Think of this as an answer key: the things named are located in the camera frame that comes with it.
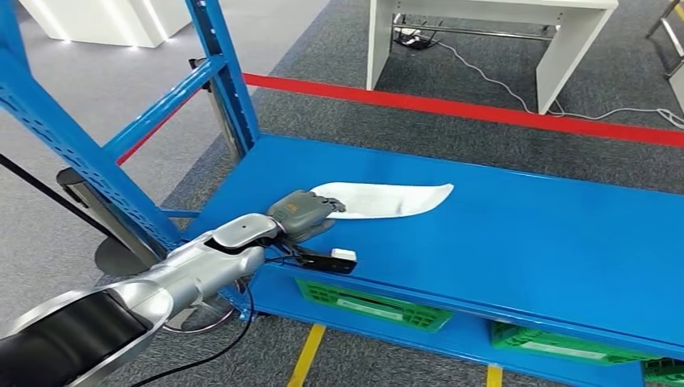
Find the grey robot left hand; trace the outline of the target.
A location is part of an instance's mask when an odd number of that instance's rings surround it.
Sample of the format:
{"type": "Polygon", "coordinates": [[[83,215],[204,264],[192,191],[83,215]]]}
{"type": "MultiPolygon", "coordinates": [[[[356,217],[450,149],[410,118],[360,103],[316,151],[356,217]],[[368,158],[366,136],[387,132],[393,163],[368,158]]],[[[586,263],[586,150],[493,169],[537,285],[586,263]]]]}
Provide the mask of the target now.
{"type": "Polygon", "coordinates": [[[328,215],[345,211],[345,204],[336,198],[300,189],[272,204],[266,214],[280,225],[291,243],[298,244],[329,230],[335,220],[328,215]]]}

